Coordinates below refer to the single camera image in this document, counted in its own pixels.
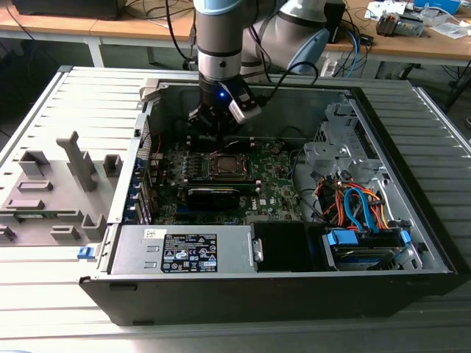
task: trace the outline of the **sticker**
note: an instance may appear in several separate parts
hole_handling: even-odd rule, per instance
[[[147,228],[144,230],[144,239],[163,239],[167,229]]]
[[[216,234],[165,234],[163,238],[162,272],[218,271]]]

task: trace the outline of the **robotic arm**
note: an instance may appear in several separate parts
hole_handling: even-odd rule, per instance
[[[189,121],[221,136],[260,114],[258,97],[240,75],[261,64],[260,46],[275,65],[289,69],[315,63],[329,37],[323,28],[325,0],[194,0],[198,33],[200,102]],[[294,72],[308,74],[306,67]]]

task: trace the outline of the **power supply label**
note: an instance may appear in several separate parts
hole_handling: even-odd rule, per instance
[[[166,274],[217,272],[216,234],[166,234],[161,270]]]

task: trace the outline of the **open computer chassis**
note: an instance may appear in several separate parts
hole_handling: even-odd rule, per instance
[[[160,87],[136,124],[98,268],[79,281],[113,322],[385,316],[468,279],[361,89],[286,86],[260,123],[215,147],[172,113],[185,94],[195,104],[197,86]],[[308,105],[297,118],[295,96]]]

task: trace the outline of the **motherboard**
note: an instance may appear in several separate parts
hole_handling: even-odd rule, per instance
[[[175,143],[158,156],[154,224],[301,219],[284,143],[261,140],[244,153],[226,150],[195,152]]]

